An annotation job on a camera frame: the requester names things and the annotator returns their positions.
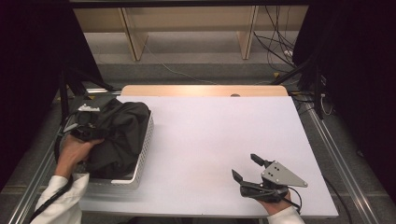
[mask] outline wire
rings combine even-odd
[[[257,37],[263,38],[263,39],[267,39],[267,40],[271,40],[270,37],[266,37],[266,36],[263,36],[263,35],[257,35]],[[273,41],[275,41],[276,43],[281,43],[279,40],[274,40],[274,39],[273,39]]]
[[[294,101],[301,102],[301,103],[314,103],[313,100],[298,100],[294,96],[291,96]]]
[[[337,195],[338,199],[340,200],[341,204],[344,206],[344,208],[346,210],[346,215],[349,220],[349,223],[352,224],[352,216],[350,215],[349,209],[347,208],[347,204],[344,202],[344,200],[341,198],[338,191],[335,189],[335,187],[332,185],[332,183],[326,178],[326,176],[323,175],[323,179],[330,186],[330,188],[332,188],[334,193]]]
[[[293,64],[291,64],[290,62],[288,62],[288,61],[286,61],[285,59],[283,59],[282,57],[280,57],[280,56],[279,56],[278,54],[276,54],[273,50],[271,50],[270,47],[267,47],[264,43],[262,43],[262,41],[261,41],[261,40],[259,39],[259,37],[257,36],[256,32],[253,32],[253,34],[254,34],[254,36],[256,36],[257,40],[258,40],[259,43],[262,45],[262,47],[263,47],[264,49],[267,50],[267,61],[268,61],[268,64],[271,66],[271,68],[273,68],[273,69],[276,70],[276,71],[288,73],[288,71],[279,70],[279,69],[274,68],[274,67],[272,66],[272,64],[270,63],[270,60],[269,60],[269,53],[274,54],[278,59],[280,59],[280,60],[283,61],[284,63],[290,65],[291,67],[294,67]]]
[[[298,96],[298,95],[309,95],[314,96],[313,92],[310,91],[288,91],[289,96]]]
[[[285,39],[287,39],[286,38],[286,31],[288,31],[288,24],[289,24],[289,14],[290,14],[290,9],[291,9],[291,6],[289,6],[289,9],[288,9],[288,14],[287,14],[287,18],[286,18],[286,25],[285,25]]]
[[[66,185],[61,187],[52,197],[46,200],[35,212],[32,214],[29,223],[31,223],[38,215],[44,212],[53,202],[59,199],[62,195],[64,195],[67,191],[72,188],[73,185],[73,176],[70,175],[69,179],[67,180]]]
[[[332,113],[332,106],[330,107],[330,112],[326,112],[326,110],[324,109],[324,106],[323,106],[323,98],[324,98],[324,96],[321,96],[321,97],[320,97],[320,104],[321,104],[323,113],[324,113],[325,115],[330,115],[330,114]]]
[[[296,192],[298,198],[300,199],[300,205],[298,205],[297,203],[293,203],[292,201],[287,200],[287,199],[285,199],[285,198],[282,198],[282,200],[285,201],[285,202],[287,202],[287,203],[290,203],[290,204],[293,205],[294,207],[297,207],[297,212],[298,212],[298,214],[300,214],[300,211],[301,211],[301,209],[303,208],[303,200],[301,199],[301,195],[300,195],[300,194],[298,193],[298,191],[297,191],[296,189],[294,189],[294,188],[288,187],[288,189],[291,189],[291,190],[293,190],[294,192]]]
[[[260,193],[260,194],[253,194],[253,195],[249,195],[249,198],[257,198],[257,197],[261,197],[261,196],[268,196],[268,195],[274,195],[273,192],[268,192],[268,193]]]
[[[208,80],[204,80],[204,79],[198,79],[198,78],[192,77],[192,76],[190,76],[190,75],[188,75],[188,74],[181,73],[181,72],[176,72],[176,71],[170,69],[170,68],[169,68],[168,66],[166,66],[164,63],[162,63],[162,62],[157,58],[157,56],[156,56],[155,54],[153,54],[153,53],[151,52],[151,50],[150,50],[149,47],[146,45],[146,43],[143,43],[143,45],[144,45],[145,48],[148,50],[148,52],[157,60],[157,62],[159,62],[160,64],[162,64],[169,72],[174,73],[174,74],[177,74],[177,75],[182,75],[182,76],[185,76],[185,77],[189,77],[189,78],[191,78],[191,79],[193,79],[193,80],[195,80],[195,81],[200,81],[200,82],[210,83],[210,84],[214,84],[214,85],[219,85],[219,83],[216,83],[216,82],[213,82],[213,81],[208,81]]]
[[[295,101],[295,102],[297,102],[297,105],[296,105],[296,104],[294,104],[294,105],[296,106],[297,111],[299,111],[299,110],[301,109],[301,105],[302,105],[303,103],[298,102],[298,101]]]
[[[296,84],[296,83],[299,82],[299,81],[300,81],[300,80],[296,80],[296,81],[293,81],[293,82],[291,82],[291,83],[283,83],[282,86],[290,86],[290,85]]]
[[[253,86],[256,86],[256,85],[259,85],[259,84],[262,84],[262,83],[269,84],[269,83],[271,83],[271,81],[260,81],[260,82],[256,82],[256,83],[253,84]]]
[[[282,44],[285,45],[285,47],[286,47],[286,44],[284,43],[284,40],[286,40],[286,41],[287,41],[289,44],[291,44],[291,45],[293,45],[293,44],[290,43],[289,40],[287,40],[286,37],[284,37],[284,36],[279,32],[279,12],[280,12],[280,7],[276,7],[276,22],[274,22],[274,20],[273,20],[271,14],[270,14],[269,11],[268,11],[268,7],[267,7],[267,6],[265,6],[265,10],[266,10],[266,12],[267,12],[267,14],[268,14],[268,17],[269,17],[269,19],[270,19],[270,21],[271,21],[271,23],[273,24],[273,27],[274,27],[274,32],[273,32],[272,38],[274,38],[275,34],[277,34],[278,39],[279,39],[279,42],[281,43],[279,46],[281,47],[282,52],[283,52],[285,58],[288,60],[288,62],[289,62],[289,64],[290,64],[291,66],[295,67],[295,66],[291,63],[291,61],[289,61],[289,57],[286,56],[285,50],[284,50],[283,47],[282,47]]]
[[[101,55],[102,55],[102,49],[101,48],[99,48],[99,46],[98,45],[94,45],[95,46],[95,48],[96,49],[98,49],[98,53],[97,53],[97,57],[96,57],[96,60],[98,61],[98,62],[100,62],[100,63],[105,63],[105,62],[103,62],[102,61],[102,59],[101,59]]]
[[[248,187],[243,186],[243,187],[249,188],[249,189],[257,189],[259,191],[267,191],[267,193],[274,193],[273,189],[264,189],[263,187],[255,187],[255,186],[248,186]]]
[[[303,112],[301,112],[300,114],[298,114],[298,116],[301,116],[303,113],[305,113],[305,112],[307,112],[307,111],[309,111],[309,110],[311,110],[311,109],[314,109],[314,107],[310,107],[310,108],[306,109],[305,111],[303,111]]]
[[[61,148],[61,142],[62,138],[64,137],[63,133],[58,133],[55,139],[55,144],[54,144],[54,150],[53,150],[53,156],[55,157],[56,163],[58,163],[59,157],[61,155],[61,152],[59,151],[59,148]]]

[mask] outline white table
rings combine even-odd
[[[249,155],[279,161],[308,183],[296,188],[303,217],[337,217],[303,126],[288,96],[173,97],[119,96],[144,102],[153,112],[152,135],[137,190],[90,185],[83,211],[131,216],[264,217],[243,198],[235,169],[259,183],[264,169]],[[298,203],[292,193],[292,200]]]

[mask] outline human hand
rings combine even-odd
[[[84,142],[71,134],[67,135],[54,174],[69,178],[77,164],[85,161],[91,149],[103,141],[104,139],[95,139]]]
[[[285,196],[285,198],[291,201],[290,191],[288,191],[288,194]],[[270,216],[291,206],[289,203],[283,200],[281,200],[279,203],[265,203],[259,200],[257,200],[257,202],[259,202],[265,208],[265,210],[267,210],[268,215]]]

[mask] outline metal frame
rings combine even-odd
[[[306,6],[332,4],[325,0],[35,0],[35,5],[46,7],[100,8],[100,7],[232,7],[232,6]]]
[[[12,214],[12,217],[9,220],[8,222],[9,224],[22,223],[25,220],[29,212],[29,209],[32,206],[32,203],[35,200],[35,196],[44,181],[44,177],[49,171],[51,165],[54,163],[53,150],[52,150],[54,144],[55,144],[55,137],[53,138],[49,148],[47,149],[47,152],[44,155],[43,160],[38,166],[38,169],[35,172],[32,181],[30,182],[26,191],[23,193],[20,202],[15,207],[15,212]]]
[[[311,108],[310,105],[306,105],[305,107],[306,109]],[[364,221],[365,224],[380,223],[373,207],[370,205],[368,199],[364,195],[363,190],[361,189],[357,180],[350,171],[343,155],[340,152],[340,149],[336,145],[334,139],[332,138],[332,135],[327,129],[324,120],[320,119],[318,115],[315,114],[313,111],[309,111],[309,115],[314,121],[314,124],[323,140],[323,143],[329,151],[332,161],[334,162],[338,173],[343,179],[343,182],[346,185],[346,189],[349,192],[350,197],[352,198],[359,213],[361,214],[361,219]]]

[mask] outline lab coat sleeve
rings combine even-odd
[[[304,224],[304,221],[293,207],[288,207],[269,216],[267,219],[269,224]]]
[[[39,216],[37,216],[32,223],[67,223],[79,224],[81,223],[81,210],[78,206],[78,201],[84,195],[88,186],[89,174],[73,174],[75,181],[72,188],[62,195],[58,200],[51,204]],[[39,208],[41,204],[52,197],[61,187],[66,185],[67,179],[54,175],[49,181],[49,186],[44,190],[38,199],[35,209]]]

